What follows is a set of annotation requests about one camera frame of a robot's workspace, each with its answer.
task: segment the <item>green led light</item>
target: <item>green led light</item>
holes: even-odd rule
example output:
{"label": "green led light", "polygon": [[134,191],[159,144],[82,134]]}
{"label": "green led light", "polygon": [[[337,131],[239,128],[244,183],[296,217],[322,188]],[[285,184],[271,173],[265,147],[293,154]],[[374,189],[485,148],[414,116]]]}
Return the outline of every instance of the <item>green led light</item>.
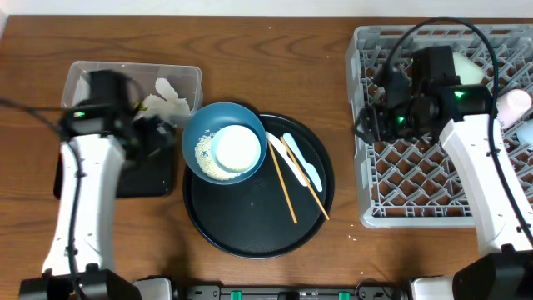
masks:
{"label": "green led light", "polygon": [[456,95],[456,98],[457,99],[460,99],[461,97],[463,97],[463,95],[465,94],[464,92],[459,92],[459,91],[455,91],[453,92],[455,95]]}

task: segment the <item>gray dish rack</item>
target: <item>gray dish rack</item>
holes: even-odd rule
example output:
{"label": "gray dish rack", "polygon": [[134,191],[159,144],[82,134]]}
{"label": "gray dish rack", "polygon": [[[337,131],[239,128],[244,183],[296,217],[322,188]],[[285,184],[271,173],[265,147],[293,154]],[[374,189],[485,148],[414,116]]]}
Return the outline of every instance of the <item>gray dish rack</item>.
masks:
{"label": "gray dish rack", "polygon": [[[346,80],[351,111],[379,99],[384,91],[372,82],[392,47],[411,26],[359,27],[346,53]],[[533,25],[479,25],[495,49],[500,66],[500,95],[521,88],[533,95]],[[424,26],[403,42],[397,55],[402,72],[411,75],[411,52],[450,45],[486,71],[492,88],[492,65],[481,40],[462,25]],[[533,205],[533,151],[520,145],[516,130],[533,118],[533,108],[503,132],[506,150],[526,197]],[[361,222],[369,228],[473,227],[461,180],[440,144],[430,137],[414,143],[365,144],[355,137],[357,200]]]}

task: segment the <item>wooden chopstick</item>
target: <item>wooden chopstick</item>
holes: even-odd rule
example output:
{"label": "wooden chopstick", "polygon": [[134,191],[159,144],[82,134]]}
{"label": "wooden chopstick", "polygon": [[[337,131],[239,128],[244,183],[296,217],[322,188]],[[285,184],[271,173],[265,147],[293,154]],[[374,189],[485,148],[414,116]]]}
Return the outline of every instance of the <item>wooden chopstick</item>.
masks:
{"label": "wooden chopstick", "polygon": [[286,144],[286,142],[285,142],[285,139],[284,139],[283,137],[280,137],[280,139],[281,139],[281,142],[283,143],[283,145],[285,145],[286,150],[289,152],[289,155],[291,156],[292,161],[294,162],[294,164],[296,164],[296,167],[298,168],[298,171],[300,171],[300,174],[301,174],[301,176],[303,177],[303,180],[306,181],[306,183],[307,183],[307,187],[309,188],[309,191],[311,192],[311,194],[312,194],[313,197],[315,198],[316,203],[318,204],[318,206],[320,207],[320,209],[321,209],[322,212],[324,213],[324,216],[326,216],[326,219],[329,220],[330,217],[327,215],[326,209],[324,209],[324,207],[322,206],[322,202],[320,201],[320,199],[319,199],[318,196],[316,195],[315,190],[313,189],[313,187],[311,186],[311,183],[310,183],[309,180],[307,179],[306,174],[301,170],[300,164],[298,163],[298,161],[296,160],[296,158],[295,158],[294,155],[292,154],[292,151],[291,151],[291,149],[289,148],[289,146],[287,146],[287,144]]}
{"label": "wooden chopstick", "polygon": [[286,203],[289,205],[289,209],[291,210],[292,221],[296,224],[298,223],[298,220],[296,219],[296,214],[294,214],[291,199],[289,198],[289,193],[286,191],[285,181],[283,181],[280,166],[277,164],[276,154],[274,153],[274,149],[272,149],[272,144],[270,144],[270,141],[268,142],[268,147],[270,148],[270,153],[272,153],[272,159],[274,159],[274,164],[276,165],[277,176],[280,178],[281,187],[283,188],[283,192],[285,193]]}

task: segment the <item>white bowl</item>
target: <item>white bowl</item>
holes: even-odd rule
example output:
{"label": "white bowl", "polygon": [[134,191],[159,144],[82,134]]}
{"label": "white bowl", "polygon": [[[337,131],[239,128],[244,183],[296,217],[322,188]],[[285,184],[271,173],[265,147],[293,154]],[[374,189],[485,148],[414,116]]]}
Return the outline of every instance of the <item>white bowl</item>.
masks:
{"label": "white bowl", "polygon": [[[250,138],[247,144],[245,144],[246,139],[244,138],[246,135]],[[219,157],[219,151],[222,150],[221,147],[225,148],[224,150],[226,151],[234,148],[234,151],[237,152],[240,149],[254,149],[253,157],[251,157],[250,159],[250,165],[246,168],[243,168],[242,170],[235,170],[229,168],[227,166],[227,162],[223,162],[224,159],[222,159],[221,162],[221,158]],[[243,155],[246,154],[248,153],[240,153],[240,155],[237,155],[243,157]],[[259,162],[259,158],[261,156],[261,144],[259,143],[259,138],[257,137],[257,135],[248,127],[242,125],[230,125],[219,130],[213,137],[211,145],[211,156],[215,164],[220,169],[229,173],[241,174],[250,171],[257,164],[257,162]]]}

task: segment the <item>dark tray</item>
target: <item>dark tray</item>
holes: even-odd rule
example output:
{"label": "dark tray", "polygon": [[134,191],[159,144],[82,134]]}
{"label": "dark tray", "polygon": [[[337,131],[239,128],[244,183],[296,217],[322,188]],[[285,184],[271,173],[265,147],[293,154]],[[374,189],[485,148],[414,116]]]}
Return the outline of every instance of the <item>dark tray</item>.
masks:
{"label": "dark tray", "polygon": [[[304,158],[321,177],[323,190],[316,194],[329,212],[335,190],[333,169],[318,137],[287,117],[262,114],[260,119],[265,129],[277,137],[292,134]],[[239,257],[273,258],[299,248],[318,231],[326,218],[279,153],[276,158],[298,224],[292,222],[270,151],[255,174],[232,185],[206,182],[186,167],[185,206],[192,223],[207,241]]]}

